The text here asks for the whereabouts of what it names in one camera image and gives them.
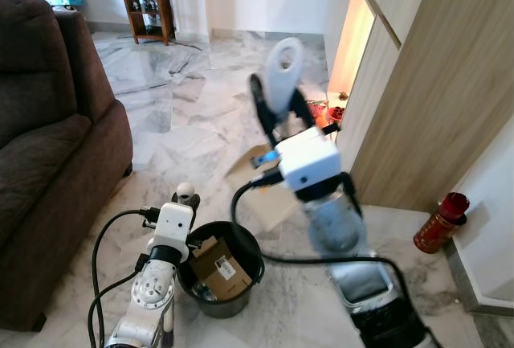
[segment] cardboard piece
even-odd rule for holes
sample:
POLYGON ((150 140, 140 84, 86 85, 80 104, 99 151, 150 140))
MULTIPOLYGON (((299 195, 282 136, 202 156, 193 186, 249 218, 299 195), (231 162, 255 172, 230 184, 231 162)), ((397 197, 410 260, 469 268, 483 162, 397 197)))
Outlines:
POLYGON ((213 244, 213 238, 194 251, 198 256, 193 252, 195 258, 190 261, 190 266, 198 279, 219 301, 223 301, 240 294, 251 283, 251 278, 232 256, 225 240, 220 238, 213 244))
MULTIPOLYGON (((278 160, 266 163, 257 169, 251 165, 251 159, 269 152, 268 145, 257 145, 249 149, 226 173, 225 179, 234 192, 253 177, 278 164, 278 160)), ((275 186, 249 190, 241 201, 249 207, 260 222, 264 231, 270 231, 285 221, 293 212, 300 209, 295 195, 280 183, 275 186)))
POLYGON ((216 237, 212 236, 209 239, 202 242, 202 246, 199 249, 193 250, 193 256, 198 258, 203 253, 207 252, 211 247, 213 247, 215 244, 217 244, 218 241, 216 240, 216 237))

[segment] label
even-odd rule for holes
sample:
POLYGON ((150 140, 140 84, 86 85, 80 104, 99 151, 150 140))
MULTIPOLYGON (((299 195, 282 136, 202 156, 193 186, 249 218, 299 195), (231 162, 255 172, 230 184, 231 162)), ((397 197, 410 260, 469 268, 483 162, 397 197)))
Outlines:
POLYGON ((225 280, 229 280, 235 274, 235 269, 232 267, 232 265, 230 265, 230 262, 226 260, 225 256, 222 256, 219 260, 216 260, 215 263, 219 274, 221 274, 225 280))

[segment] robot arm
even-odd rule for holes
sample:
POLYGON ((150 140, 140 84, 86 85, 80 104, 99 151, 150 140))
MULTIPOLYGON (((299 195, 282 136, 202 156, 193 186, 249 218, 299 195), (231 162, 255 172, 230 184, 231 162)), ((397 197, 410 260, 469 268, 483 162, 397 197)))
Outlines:
POLYGON ((148 261, 134 279, 131 300, 120 319, 108 348, 150 348, 161 342, 173 345, 173 295, 177 266, 187 260, 186 238, 193 225, 199 197, 190 184, 181 184, 173 196, 176 202, 165 203, 146 247, 148 261))
MULTIPOLYGON (((281 52, 291 49, 296 52, 292 67, 301 68, 298 63, 302 60, 301 50, 296 48, 300 42, 293 40, 286 39, 271 51, 267 69, 274 68, 272 76, 264 74, 264 82, 256 74, 250 78, 257 115, 273 148, 273 156, 254 160, 254 165, 279 159, 278 170, 274 171, 279 177, 274 177, 273 183, 283 180, 304 203, 303 209, 317 234, 318 248, 325 255, 376 256, 368 245, 352 180, 349 174, 341 172, 339 151, 325 136, 335 128, 321 130, 315 126, 304 98, 296 89, 300 73, 279 65, 281 52), (273 92, 284 92, 281 84, 294 88, 285 92, 289 103, 273 95, 273 92), (280 141, 274 129, 287 121, 290 112, 302 118, 305 131, 280 141)), ((338 263, 330 264, 328 270, 367 348, 440 347, 412 308, 407 293, 398 292, 384 264, 338 263)))

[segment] black bucket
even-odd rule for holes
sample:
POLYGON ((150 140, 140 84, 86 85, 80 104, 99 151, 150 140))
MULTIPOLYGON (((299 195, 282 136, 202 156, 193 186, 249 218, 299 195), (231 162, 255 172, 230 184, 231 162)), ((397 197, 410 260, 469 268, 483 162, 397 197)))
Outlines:
MULTIPOLYGON (((251 278, 251 283, 240 294, 224 301, 208 301, 197 296, 193 290, 191 290, 193 285, 198 281, 193 269, 190 267, 190 260, 194 258, 191 253, 191 248, 190 256, 187 261, 180 264, 178 267, 178 280, 184 291, 196 300, 203 313, 215 318, 228 318, 241 312, 250 300, 251 288, 255 284, 258 284, 264 275, 264 262, 262 258, 250 253, 238 241, 232 226, 231 222, 226 221, 205 224, 188 235, 186 244, 196 244, 198 241, 205 241, 212 235, 216 237, 216 239, 223 237, 232 256, 251 278)), ((254 244, 256 248, 259 248, 257 240, 247 229, 242 226, 239 226, 239 229, 241 229, 240 234, 246 239, 247 243, 254 244)))

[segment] brown sofa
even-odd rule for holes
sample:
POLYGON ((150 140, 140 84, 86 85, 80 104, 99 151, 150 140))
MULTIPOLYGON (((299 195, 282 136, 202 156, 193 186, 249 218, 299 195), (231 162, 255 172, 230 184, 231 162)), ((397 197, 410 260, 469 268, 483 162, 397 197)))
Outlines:
POLYGON ((0 0, 0 328, 34 330, 132 138, 83 17, 0 0))

